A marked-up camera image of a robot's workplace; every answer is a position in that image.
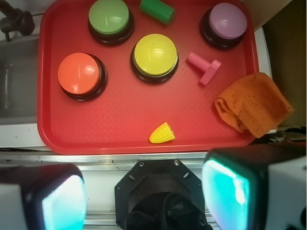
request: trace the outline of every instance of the pink toy bolt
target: pink toy bolt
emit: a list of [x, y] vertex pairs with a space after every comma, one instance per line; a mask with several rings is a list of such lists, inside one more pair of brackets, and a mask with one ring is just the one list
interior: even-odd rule
[[208, 82], [211, 80], [211, 78], [215, 75], [215, 73], [221, 66], [221, 62], [219, 62], [218, 60], [214, 60], [210, 64], [208, 61], [195, 53], [189, 54], [188, 62], [205, 72], [200, 80], [200, 82], [204, 85], [208, 84]]

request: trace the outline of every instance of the yellow corn piece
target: yellow corn piece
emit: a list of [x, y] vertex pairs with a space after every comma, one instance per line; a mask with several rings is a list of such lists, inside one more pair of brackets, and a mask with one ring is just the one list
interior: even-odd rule
[[164, 122], [162, 125], [156, 128], [149, 137], [149, 141], [153, 144], [164, 143], [174, 139], [174, 132], [167, 122]]

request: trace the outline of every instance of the sink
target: sink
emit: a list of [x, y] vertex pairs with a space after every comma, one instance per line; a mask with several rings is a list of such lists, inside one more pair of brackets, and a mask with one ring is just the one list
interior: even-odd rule
[[0, 42], [0, 126], [36, 123], [38, 38]]

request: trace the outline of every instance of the red tray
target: red tray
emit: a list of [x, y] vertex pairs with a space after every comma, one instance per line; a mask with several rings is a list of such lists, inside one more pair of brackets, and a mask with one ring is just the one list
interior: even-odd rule
[[[250, 15], [243, 41], [230, 50], [215, 49], [202, 39], [199, 22], [219, 0], [164, 0], [176, 9], [166, 26], [139, 9], [140, 1], [126, 0], [135, 19], [132, 37], [119, 46], [104, 46], [92, 39], [88, 12], [95, 0], [59, 0], [44, 14], [39, 38], [38, 130], [44, 143], [60, 154], [155, 153], [209, 150], [243, 146], [254, 138], [224, 123], [214, 107], [216, 97], [235, 80], [258, 71]], [[130, 67], [130, 53], [143, 36], [160, 33], [175, 43], [179, 67], [167, 82], [150, 85]], [[96, 99], [78, 102], [69, 98], [57, 80], [60, 62], [69, 54], [93, 54], [105, 64], [108, 83]], [[222, 67], [203, 86], [203, 73], [186, 62], [190, 52]], [[176, 139], [151, 144], [149, 136], [167, 121]]]

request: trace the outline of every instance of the orange cloth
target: orange cloth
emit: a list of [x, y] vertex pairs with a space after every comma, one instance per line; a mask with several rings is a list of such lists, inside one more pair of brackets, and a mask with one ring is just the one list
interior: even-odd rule
[[245, 76], [216, 99], [220, 117], [239, 132], [248, 129], [260, 138], [285, 120], [294, 109], [265, 73]]

